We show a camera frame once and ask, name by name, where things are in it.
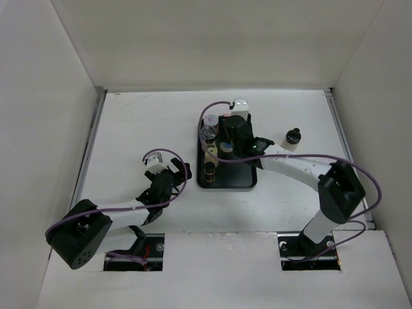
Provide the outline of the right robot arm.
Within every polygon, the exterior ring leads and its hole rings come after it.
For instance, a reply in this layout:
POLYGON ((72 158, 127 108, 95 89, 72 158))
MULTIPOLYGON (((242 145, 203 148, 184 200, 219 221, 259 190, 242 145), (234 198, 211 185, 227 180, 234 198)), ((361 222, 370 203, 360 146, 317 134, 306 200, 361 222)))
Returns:
POLYGON ((254 136, 250 123, 239 115, 225 118, 222 128, 234 155, 246 164, 281 173, 318 193, 320 210, 299 235, 298 245, 305 254, 315 254, 324 238, 349 220, 366 195, 352 166, 343 160, 326 164, 294 156, 273 141, 254 136))

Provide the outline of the black cap white spice bottle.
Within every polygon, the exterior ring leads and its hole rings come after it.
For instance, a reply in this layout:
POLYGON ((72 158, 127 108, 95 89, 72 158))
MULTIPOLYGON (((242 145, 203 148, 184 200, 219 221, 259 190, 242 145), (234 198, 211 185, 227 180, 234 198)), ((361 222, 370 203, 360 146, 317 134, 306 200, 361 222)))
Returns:
POLYGON ((286 149, 287 151, 295 152, 297 146, 301 141, 301 138, 302 136, 300 129, 295 127, 286 133, 283 141, 281 142, 281 147, 283 149, 286 149))

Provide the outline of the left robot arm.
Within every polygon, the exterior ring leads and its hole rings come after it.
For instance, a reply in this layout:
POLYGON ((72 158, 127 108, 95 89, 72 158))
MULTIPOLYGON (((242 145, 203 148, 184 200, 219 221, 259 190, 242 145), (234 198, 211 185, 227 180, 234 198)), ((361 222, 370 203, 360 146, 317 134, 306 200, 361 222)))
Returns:
POLYGON ((150 186, 137 198, 103 209, 83 199, 48 228, 46 242, 72 270, 101 252, 108 257, 107 263, 128 261, 146 266, 151 249, 142 227, 155 222, 192 178, 187 162, 174 157, 171 163, 175 171, 152 154, 144 162, 150 186))

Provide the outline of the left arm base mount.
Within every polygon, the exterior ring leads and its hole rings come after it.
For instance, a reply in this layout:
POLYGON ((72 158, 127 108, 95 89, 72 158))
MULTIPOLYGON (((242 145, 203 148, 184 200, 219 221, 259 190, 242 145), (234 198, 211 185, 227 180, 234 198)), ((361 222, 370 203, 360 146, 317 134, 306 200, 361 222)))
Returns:
POLYGON ((164 265, 165 234, 146 234, 140 227, 115 230, 114 248, 105 253, 105 272, 161 272, 164 265))

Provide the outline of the clear cap salt grinder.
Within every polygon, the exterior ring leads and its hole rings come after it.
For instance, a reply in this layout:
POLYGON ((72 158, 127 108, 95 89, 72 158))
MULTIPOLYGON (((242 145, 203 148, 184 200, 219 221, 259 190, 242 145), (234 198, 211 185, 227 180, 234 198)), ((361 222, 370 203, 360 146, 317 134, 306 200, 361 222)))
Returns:
POLYGON ((206 147, 214 143, 217 131, 215 127, 212 126, 202 126, 200 130, 200 140, 202 144, 206 147))

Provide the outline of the blue label grey cap jar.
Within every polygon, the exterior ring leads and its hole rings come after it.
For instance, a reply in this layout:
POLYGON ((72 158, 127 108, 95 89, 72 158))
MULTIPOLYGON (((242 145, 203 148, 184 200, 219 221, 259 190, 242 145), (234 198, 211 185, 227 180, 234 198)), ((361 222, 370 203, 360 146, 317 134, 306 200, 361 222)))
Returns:
POLYGON ((231 155, 233 153, 233 148, 230 143, 221 142, 220 143, 220 150, 225 155, 231 155))

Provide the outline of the yellow cap spice shaker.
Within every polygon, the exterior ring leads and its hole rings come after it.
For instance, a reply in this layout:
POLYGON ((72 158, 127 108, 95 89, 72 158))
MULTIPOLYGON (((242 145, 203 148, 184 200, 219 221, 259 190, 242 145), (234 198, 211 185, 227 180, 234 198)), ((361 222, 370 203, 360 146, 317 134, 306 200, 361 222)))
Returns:
POLYGON ((219 161, 217 160, 217 157, 218 157, 218 148, 216 147, 216 144, 206 145, 203 163, 205 165, 207 163, 211 163, 215 167, 217 167, 219 165, 219 161))

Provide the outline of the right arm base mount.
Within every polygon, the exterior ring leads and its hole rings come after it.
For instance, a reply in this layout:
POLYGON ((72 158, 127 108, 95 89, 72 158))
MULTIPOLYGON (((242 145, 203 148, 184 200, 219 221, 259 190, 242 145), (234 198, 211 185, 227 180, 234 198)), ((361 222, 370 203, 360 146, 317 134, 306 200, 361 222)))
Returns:
POLYGON ((277 234, 280 264, 284 271, 340 271, 337 250, 332 232, 320 243, 309 240, 302 232, 279 232, 277 234))

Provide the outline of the small dark pepper bottle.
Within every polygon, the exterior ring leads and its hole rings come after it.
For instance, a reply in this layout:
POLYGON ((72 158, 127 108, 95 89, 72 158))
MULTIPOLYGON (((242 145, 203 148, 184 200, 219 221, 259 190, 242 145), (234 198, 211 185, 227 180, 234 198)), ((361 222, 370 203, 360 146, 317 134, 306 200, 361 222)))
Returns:
POLYGON ((212 183, 215 180, 216 165, 214 162, 206 162, 203 166, 203 171, 205 174, 205 181, 207 183, 212 183))

